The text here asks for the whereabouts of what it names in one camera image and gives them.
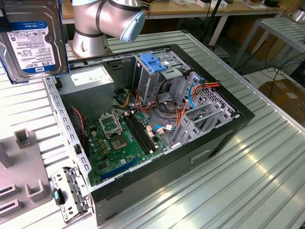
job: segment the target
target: hard drive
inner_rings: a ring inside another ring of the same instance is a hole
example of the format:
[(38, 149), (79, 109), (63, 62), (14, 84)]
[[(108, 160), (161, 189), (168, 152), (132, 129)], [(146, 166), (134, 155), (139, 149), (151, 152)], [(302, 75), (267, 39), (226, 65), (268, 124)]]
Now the hard drive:
[(4, 1), (11, 31), (0, 33), (0, 60), (12, 83), (68, 72), (60, 8), (56, 0)]

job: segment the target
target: yellow wire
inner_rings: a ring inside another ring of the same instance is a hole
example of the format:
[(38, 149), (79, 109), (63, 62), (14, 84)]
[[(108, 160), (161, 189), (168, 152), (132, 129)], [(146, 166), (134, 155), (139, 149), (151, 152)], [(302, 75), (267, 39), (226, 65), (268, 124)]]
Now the yellow wire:
[(128, 93), (126, 102), (121, 106), (121, 108), (124, 108), (127, 106), (128, 102), (129, 102), (129, 96), (130, 96), (130, 94)]

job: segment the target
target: blue clip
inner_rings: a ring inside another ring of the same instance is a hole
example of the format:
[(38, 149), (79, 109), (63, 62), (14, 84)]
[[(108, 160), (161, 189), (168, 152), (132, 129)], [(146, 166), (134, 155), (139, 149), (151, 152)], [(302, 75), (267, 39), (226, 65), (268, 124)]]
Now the blue clip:
[(162, 72), (167, 69), (166, 66), (162, 65), (158, 58), (151, 53), (141, 54), (140, 57), (147, 67), (150, 68), (152, 73)]

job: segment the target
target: motherboard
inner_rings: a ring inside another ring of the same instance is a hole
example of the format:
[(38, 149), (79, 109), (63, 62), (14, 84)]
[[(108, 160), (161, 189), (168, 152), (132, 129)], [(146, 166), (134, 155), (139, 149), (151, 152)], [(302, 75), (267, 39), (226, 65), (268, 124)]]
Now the motherboard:
[(107, 121), (104, 126), (97, 122), (86, 128), (92, 167), (89, 180), (92, 186), (166, 151), (162, 140), (150, 131), (141, 112), (127, 117), (118, 116), (117, 121), (122, 128), (119, 134), (106, 136), (105, 129), (109, 131), (110, 126), (115, 128), (112, 119), (107, 118)]

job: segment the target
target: cardboard box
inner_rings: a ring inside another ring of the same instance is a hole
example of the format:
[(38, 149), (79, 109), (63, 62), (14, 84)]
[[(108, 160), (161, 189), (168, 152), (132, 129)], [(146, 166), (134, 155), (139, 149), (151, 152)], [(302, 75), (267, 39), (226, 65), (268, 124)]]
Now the cardboard box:
[[(268, 97), (271, 87), (272, 82), (269, 81), (260, 86), (259, 90)], [(305, 126), (305, 89), (303, 87), (287, 79), (277, 80), (274, 82), (270, 99), (299, 124)]]

